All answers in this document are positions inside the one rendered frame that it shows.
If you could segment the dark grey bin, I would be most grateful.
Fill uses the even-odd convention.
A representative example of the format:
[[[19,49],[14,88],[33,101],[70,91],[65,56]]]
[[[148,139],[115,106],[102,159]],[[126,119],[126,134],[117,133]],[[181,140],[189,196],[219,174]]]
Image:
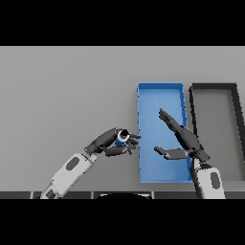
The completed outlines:
[[[245,123],[236,83],[193,83],[189,88],[194,134],[223,181],[245,181]]]

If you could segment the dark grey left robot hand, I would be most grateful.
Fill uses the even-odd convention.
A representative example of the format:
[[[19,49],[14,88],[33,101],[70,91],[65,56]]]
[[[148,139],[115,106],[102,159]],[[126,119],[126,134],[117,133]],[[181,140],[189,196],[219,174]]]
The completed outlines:
[[[123,128],[115,127],[102,133],[97,139],[84,148],[85,152],[88,155],[101,154],[104,152],[107,157],[122,155],[126,152],[131,154],[132,150],[136,148],[140,136],[128,132],[129,139],[126,141],[125,145],[116,146],[115,142],[121,130],[123,130]]]

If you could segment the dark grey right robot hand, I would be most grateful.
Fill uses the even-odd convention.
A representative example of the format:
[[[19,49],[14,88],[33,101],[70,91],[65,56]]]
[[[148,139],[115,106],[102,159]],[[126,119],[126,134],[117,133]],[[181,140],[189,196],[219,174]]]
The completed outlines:
[[[167,160],[180,160],[191,157],[198,159],[201,163],[206,163],[210,159],[210,156],[206,153],[198,138],[188,128],[175,121],[167,111],[160,109],[159,118],[174,133],[181,148],[164,149],[155,146],[154,150],[156,152]]]

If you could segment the blue pipe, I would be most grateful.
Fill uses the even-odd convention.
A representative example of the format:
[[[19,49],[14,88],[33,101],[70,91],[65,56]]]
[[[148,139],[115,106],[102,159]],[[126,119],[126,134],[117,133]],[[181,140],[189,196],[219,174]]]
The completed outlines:
[[[118,133],[115,145],[116,146],[122,146],[125,145],[126,141],[129,139],[129,133],[126,129],[121,130]]]

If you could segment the blue bin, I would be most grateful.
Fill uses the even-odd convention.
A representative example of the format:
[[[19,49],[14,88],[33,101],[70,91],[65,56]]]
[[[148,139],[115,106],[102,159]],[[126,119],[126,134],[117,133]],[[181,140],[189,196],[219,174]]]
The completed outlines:
[[[166,160],[154,150],[181,148],[174,133],[159,119],[163,109],[183,126],[188,126],[184,84],[182,82],[139,82],[138,134],[140,150],[140,182],[191,183],[190,158]]]

